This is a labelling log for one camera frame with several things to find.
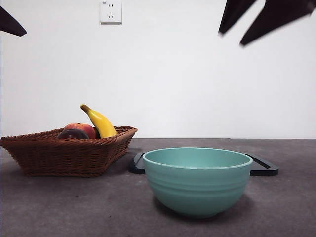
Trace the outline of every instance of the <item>brown woven basket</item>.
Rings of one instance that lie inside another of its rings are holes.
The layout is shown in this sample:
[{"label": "brown woven basket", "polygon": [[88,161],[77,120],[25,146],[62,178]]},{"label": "brown woven basket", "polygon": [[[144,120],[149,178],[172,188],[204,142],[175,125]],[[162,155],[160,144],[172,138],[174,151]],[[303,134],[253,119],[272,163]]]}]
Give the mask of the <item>brown woven basket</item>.
[{"label": "brown woven basket", "polygon": [[127,152],[134,127],[115,127],[117,135],[102,139],[56,139],[63,128],[20,136],[2,137],[4,147],[27,176],[102,175]]}]

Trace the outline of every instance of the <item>ceramic bowl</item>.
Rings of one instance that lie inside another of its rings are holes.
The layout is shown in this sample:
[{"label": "ceramic bowl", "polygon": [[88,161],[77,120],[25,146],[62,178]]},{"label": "ceramic bowl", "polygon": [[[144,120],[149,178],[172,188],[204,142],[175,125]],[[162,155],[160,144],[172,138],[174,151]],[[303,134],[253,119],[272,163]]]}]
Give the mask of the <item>ceramic bowl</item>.
[{"label": "ceramic bowl", "polygon": [[195,218],[211,217],[233,206],[245,190],[252,164],[243,153],[197,147],[153,150],[143,160],[156,198]]}]

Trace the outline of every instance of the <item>table surface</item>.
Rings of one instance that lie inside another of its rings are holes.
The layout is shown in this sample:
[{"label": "table surface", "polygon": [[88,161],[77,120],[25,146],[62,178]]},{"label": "table surface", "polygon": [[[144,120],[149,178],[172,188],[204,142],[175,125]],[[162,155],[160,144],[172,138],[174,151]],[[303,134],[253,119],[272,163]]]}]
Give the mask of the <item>table surface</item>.
[{"label": "table surface", "polygon": [[[251,176],[240,200],[207,219],[182,217],[155,199],[146,175],[128,172],[138,152],[212,147],[258,155],[276,176]],[[314,237],[316,139],[133,139],[97,178],[26,177],[1,149],[3,237]]]}]

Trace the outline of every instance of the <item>yellow banana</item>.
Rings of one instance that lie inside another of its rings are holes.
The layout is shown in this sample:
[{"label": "yellow banana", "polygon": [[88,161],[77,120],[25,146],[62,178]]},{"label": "yellow banana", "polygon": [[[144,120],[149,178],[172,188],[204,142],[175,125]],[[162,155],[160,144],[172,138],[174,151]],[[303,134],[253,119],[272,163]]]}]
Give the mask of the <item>yellow banana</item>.
[{"label": "yellow banana", "polygon": [[101,113],[90,109],[87,105],[80,105],[80,108],[87,113],[89,119],[98,130],[100,137],[112,137],[117,134],[113,125]]}]

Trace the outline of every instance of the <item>red peach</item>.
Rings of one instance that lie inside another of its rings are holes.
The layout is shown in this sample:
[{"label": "red peach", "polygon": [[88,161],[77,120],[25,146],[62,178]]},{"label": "red peach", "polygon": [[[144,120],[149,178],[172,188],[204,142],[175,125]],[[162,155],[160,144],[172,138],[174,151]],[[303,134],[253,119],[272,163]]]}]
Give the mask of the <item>red peach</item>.
[{"label": "red peach", "polygon": [[69,123],[65,126],[64,130],[66,129],[80,129],[84,131],[90,139],[96,138],[96,133],[94,127],[90,126],[89,124],[85,123]]}]

